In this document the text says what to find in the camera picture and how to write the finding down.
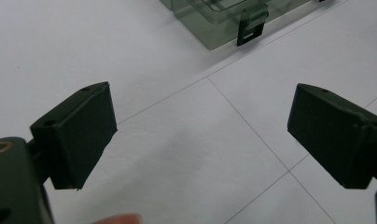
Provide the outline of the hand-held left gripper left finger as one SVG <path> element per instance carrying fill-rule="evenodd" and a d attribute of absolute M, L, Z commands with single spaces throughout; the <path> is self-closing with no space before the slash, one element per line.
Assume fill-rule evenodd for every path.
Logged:
<path fill-rule="evenodd" d="M 107 82 L 80 89 L 31 126 L 55 189 L 81 189 L 116 131 Z"/>

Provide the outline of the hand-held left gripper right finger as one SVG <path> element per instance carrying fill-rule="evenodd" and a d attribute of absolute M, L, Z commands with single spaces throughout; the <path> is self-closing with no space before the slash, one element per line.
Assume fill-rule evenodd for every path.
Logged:
<path fill-rule="evenodd" d="M 288 132 L 346 189 L 377 179 L 377 116 L 341 96 L 298 84 Z"/>

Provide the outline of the clear grey plastic storage box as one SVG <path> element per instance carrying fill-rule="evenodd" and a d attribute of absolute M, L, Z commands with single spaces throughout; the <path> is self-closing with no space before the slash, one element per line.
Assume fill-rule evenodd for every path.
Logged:
<path fill-rule="evenodd" d="M 266 22 L 310 0 L 160 0 L 208 49 L 262 35 Z"/>

